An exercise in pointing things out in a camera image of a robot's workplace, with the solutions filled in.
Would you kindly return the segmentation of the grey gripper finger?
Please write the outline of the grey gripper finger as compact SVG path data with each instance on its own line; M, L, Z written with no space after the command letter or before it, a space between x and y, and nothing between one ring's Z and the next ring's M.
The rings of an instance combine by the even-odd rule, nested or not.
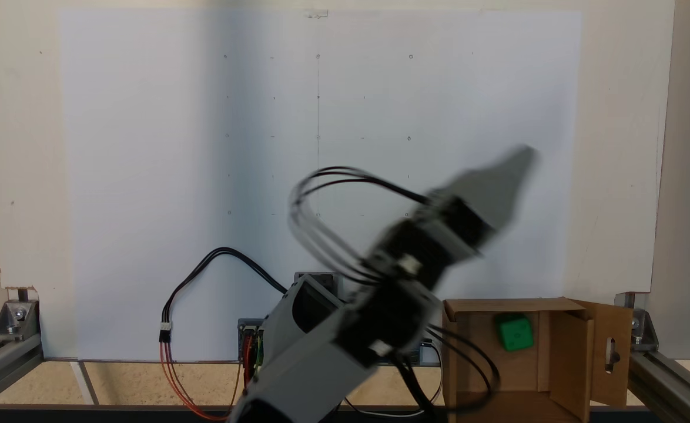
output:
M537 160L535 148L516 147L495 163L458 174L442 193L459 196L498 232L512 221L526 177Z

